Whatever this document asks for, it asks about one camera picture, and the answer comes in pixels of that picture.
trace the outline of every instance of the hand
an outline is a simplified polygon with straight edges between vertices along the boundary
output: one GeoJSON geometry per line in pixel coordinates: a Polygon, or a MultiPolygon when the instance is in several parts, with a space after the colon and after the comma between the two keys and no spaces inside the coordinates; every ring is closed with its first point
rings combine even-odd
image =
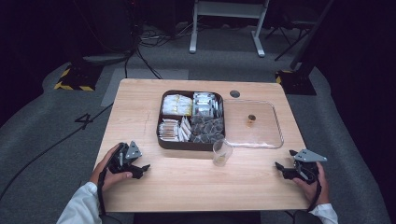
{"type": "MultiPolygon", "coordinates": [[[[96,186],[98,185],[99,174],[103,171],[103,168],[106,166],[106,163],[108,162],[108,160],[110,160],[111,155],[113,155],[114,151],[117,150],[119,145],[120,144],[117,144],[116,146],[111,148],[107,152],[105,157],[96,165],[95,169],[92,172],[90,182],[92,182],[96,186]]],[[[115,183],[118,183],[121,180],[127,179],[127,178],[132,178],[131,172],[123,172],[123,173],[113,174],[107,169],[106,176],[105,176],[105,184],[102,187],[102,191],[109,189],[115,183]]]]}
{"type": "MultiPolygon", "coordinates": [[[[324,174],[323,166],[320,164],[320,162],[317,161],[317,166],[319,170],[318,174],[318,180],[320,182],[320,185],[322,187],[321,193],[319,195],[318,201],[316,205],[323,204],[323,203],[330,203],[329,200],[329,184],[327,183],[326,176],[324,174]]],[[[305,197],[308,199],[309,202],[312,203],[312,201],[315,198],[315,194],[317,192],[317,184],[318,181],[308,185],[305,181],[303,181],[300,178],[293,178],[294,183],[296,183],[301,189],[303,189],[305,193],[305,197]]]]}

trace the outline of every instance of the sleeve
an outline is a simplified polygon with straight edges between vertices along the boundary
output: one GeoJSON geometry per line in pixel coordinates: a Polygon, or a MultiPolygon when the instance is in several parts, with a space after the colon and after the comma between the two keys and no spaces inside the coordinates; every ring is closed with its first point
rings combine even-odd
{"type": "Polygon", "coordinates": [[[330,203],[320,204],[309,213],[317,216],[323,224],[338,224],[338,216],[330,203]]]}
{"type": "Polygon", "coordinates": [[[99,218],[97,187],[92,182],[88,182],[76,191],[57,222],[57,224],[68,223],[102,223],[99,218]]]}

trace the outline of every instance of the wooden table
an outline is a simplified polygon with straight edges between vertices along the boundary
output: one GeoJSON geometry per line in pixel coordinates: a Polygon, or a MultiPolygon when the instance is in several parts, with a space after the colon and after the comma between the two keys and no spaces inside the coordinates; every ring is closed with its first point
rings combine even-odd
{"type": "Polygon", "coordinates": [[[290,149],[304,141],[280,85],[276,83],[124,79],[106,127],[97,162],[119,142],[135,141],[143,156],[134,165],[151,164],[141,179],[120,182],[105,192],[108,212],[248,211],[304,209],[302,191],[283,179],[275,161],[292,167],[290,149]],[[284,145],[278,149],[237,147],[224,167],[212,152],[164,149],[156,129],[166,91],[214,91],[232,99],[272,103],[284,145]]]}

